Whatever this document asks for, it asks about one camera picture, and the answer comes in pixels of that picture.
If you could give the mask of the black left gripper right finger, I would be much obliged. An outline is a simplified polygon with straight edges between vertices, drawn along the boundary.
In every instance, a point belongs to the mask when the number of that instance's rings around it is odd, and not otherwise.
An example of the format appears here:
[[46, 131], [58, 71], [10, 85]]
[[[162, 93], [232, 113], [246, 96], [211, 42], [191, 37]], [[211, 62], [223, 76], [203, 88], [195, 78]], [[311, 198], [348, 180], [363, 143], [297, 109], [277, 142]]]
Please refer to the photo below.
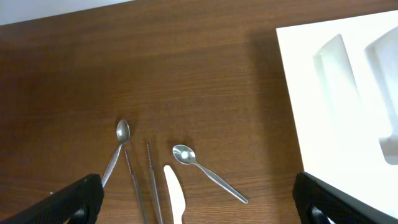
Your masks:
[[302, 223], [397, 224], [396, 218], [370, 207], [307, 172], [296, 175], [292, 195]]

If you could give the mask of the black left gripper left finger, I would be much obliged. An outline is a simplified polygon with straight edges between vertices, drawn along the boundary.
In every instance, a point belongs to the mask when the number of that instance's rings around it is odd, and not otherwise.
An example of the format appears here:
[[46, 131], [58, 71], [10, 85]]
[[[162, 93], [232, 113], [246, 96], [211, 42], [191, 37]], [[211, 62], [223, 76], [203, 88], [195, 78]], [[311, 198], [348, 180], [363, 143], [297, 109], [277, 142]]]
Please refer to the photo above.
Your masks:
[[94, 224], [103, 199], [100, 175], [89, 174], [1, 223]]

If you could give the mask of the steel serving tongs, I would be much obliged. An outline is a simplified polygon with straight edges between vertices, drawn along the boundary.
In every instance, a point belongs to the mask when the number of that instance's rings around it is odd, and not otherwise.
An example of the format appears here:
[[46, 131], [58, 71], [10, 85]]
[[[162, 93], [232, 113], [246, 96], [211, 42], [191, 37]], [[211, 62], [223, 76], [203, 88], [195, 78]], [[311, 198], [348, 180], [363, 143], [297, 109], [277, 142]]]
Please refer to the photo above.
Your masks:
[[[147, 149], [148, 160], [149, 160], [149, 175], [150, 175], [150, 182], [151, 182], [152, 193], [153, 193], [155, 215], [157, 218], [157, 223], [163, 224], [164, 221], [162, 218], [162, 212], [161, 212], [161, 207], [160, 207], [160, 202], [159, 202], [159, 193], [157, 190], [157, 184], [156, 184], [156, 178], [155, 178], [154, 166], [153, 166], [153, 162], [152, 162], [152, 153], [151, 153], [151, 149], [150, 149], [150, 141], [149, 140], [146, 141], [146, 149]], [[127, 151], [124, 151], [124, 153], [126, 156], [129, 173], [132, 177], [132, 181], [133, 181], [134, 188], [136, 191], [136, 197], [137, 197], [137, 200], [138, 200], [138, 203], [140, 206], [140, 211], [141, 211], [143, 222], [145, 224], [148, 224], [149, 220], [148, 220], [147, 212], [145, 209], [144, 199], [142, 196], [141, 189], [139, 187], [138, 178], [136, 177], [136, 174], [134, 172], [132, 160], [130, 159], [129, 153]]]

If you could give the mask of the small steel teaspoon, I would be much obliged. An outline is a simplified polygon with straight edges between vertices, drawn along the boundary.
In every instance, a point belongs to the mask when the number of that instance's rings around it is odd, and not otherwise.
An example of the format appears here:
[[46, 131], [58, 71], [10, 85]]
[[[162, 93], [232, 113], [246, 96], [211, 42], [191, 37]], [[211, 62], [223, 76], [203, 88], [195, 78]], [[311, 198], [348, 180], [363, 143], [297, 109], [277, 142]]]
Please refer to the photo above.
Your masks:
[[113, 173], [113, 170], [117, 164], [121, 149], [123, 147], [123, 145], [125, 143], [128, 142], [128, 140], [130, 139], [131, 133], [130, 133], [130, 128], [129, 128], [129, 124], [125, 119], [122, 119], [119, 121], [117, 127], [116, 127], [116, 136], [118, 139], [118, 146], [115, 149], [115, 151], [113, 152], [108, 165], [106, 167], [106, 170], [104, 172], [104, 175], [102, 176], [101, 179], [101, 184], [102, 187], [105, 187], [105, 185], [107, 184], [111, 174]]
[[225, 191], [229, 192], [231, 195], [236, 197], [238, 200], [240, 200], [243, 204], [248, 204], [248, 199], [244, 197], [242, 194], [240, 194], [236, 189], [234, 189], [232, 186], [229, 185], [226, 181], [224, 181], [220, 176], [215, 174], [213, 171], [207, 169], [203, 165], [201, 165], [196, 158], [196, 154], [191, 149], [190, 147], [183, 145], [183, 144], [178, 144], [174, 145], [172, 148], [172, 153], [174, 155], [174, 158], [179, 161], [179, 163], [184, 164], [184, 165], [195, 165], [197, 166], [200, 170], [202, 170], [209, 179], [211, 179], [214, 183], [218, 184], [220, 187], [225, 189]]

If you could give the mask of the pink plastic knife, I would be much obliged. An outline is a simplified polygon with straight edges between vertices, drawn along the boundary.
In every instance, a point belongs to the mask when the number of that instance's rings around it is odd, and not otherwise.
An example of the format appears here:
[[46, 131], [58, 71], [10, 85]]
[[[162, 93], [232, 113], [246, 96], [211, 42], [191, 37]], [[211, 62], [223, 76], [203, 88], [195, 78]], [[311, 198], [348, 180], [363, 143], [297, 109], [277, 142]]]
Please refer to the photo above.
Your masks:
[[164, 166], [164, 174], [169, 191], [170, 204], [174, 224], [183, 223], [183, 214], [186, 209], [185, 197], [175, 172], [169, 165]]

